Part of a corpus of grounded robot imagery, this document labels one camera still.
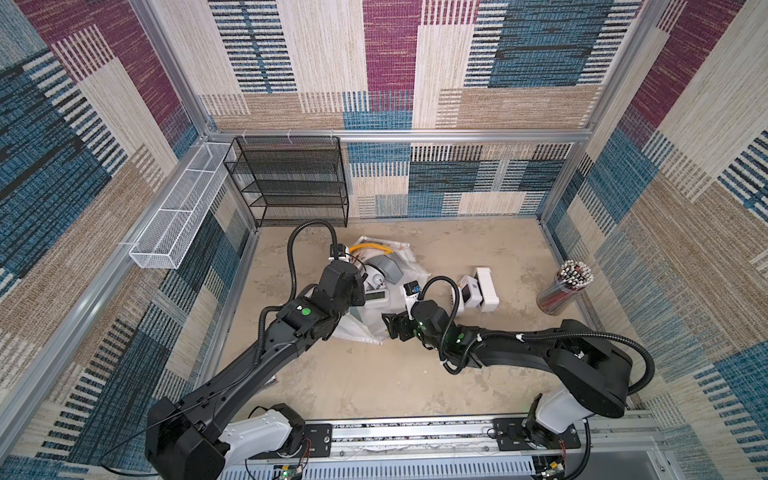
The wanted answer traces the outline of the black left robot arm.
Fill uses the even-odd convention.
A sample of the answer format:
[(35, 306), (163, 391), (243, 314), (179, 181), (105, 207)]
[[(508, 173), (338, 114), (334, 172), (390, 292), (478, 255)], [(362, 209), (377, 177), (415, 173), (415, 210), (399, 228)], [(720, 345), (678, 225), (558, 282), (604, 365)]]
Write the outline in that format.
[(341, 260), (334, 226), (321, 219), (299, 224), (286, 247), (289, 278), (297, 280), (294, 244), (312, 226), (330, 234), (331, 259), (320, 280), (304, 290), (290, 288), (282, 305), (267, 306), (257, 323), (257, 340), (218, 374), (172, 402), (163, 398), (139, 431), (145, 458), (163, 479), (215, 479), (235, 450), (222, 436), (235, 414), (285, 365), (327, 340), (352, 306), (363, 305), (363, 275)]

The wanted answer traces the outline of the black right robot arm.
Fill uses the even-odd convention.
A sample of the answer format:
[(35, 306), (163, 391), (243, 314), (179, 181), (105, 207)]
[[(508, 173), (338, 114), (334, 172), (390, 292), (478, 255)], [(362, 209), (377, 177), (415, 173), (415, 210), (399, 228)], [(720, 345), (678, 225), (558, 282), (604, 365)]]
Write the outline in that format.
[(402, 310), (382, 314), (390, 338), (418, 340), (437, 353), (442, 367), (457, 376), (466, 369), (508, 366), (549, 372), (560, 386), (538, 394), (527, 415), (513, 425), (495, 422), (488, 430), (500, 449), (522, 442), (532, 450), (558, 449), (560, 459), (536, 473), (538, 479), (576, 479), (588, 465), (591, 431), (584, 431), (579, 464), (567, 464), (567, 439), (577, 423), (593, 416), (620, 418), (629, 396), (644, 389), (656, 372), (651, 353), (622, 335), (595, 331), (566, 319), (557, 328), (503, 331), (456, 322), (459, 307), (445, 310), (426, 297), (417, 282), (405, 285)]

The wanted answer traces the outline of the white canvas bag yellow handles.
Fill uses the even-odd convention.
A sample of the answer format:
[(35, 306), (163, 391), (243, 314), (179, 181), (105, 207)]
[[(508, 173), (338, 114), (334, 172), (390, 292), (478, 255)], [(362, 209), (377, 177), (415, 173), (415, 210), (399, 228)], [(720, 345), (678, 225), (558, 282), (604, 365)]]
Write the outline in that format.
[(409, 243), (361, 236), (346, 247), (345, 261), (365, 276), (365, 304), (350, 307), (336, 327), (333, 338), (382, 345), (389, 337), (382, 318), (407, 309), (405, 285), (423, 286), (430, 273), (418, 263)]

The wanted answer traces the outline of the white rectangular alarm clock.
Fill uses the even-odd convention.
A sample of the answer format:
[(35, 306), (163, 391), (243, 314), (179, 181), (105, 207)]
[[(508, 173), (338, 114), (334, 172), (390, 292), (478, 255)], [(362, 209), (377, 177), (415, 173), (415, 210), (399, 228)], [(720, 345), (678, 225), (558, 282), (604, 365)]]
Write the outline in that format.
[(475, 278), (482, 295), (482, 301), (479, 304), (480, 311), (483, 313), (494, 312), (500, 304), (500, 299), (495, 289), (491, 269), (476, 267)]

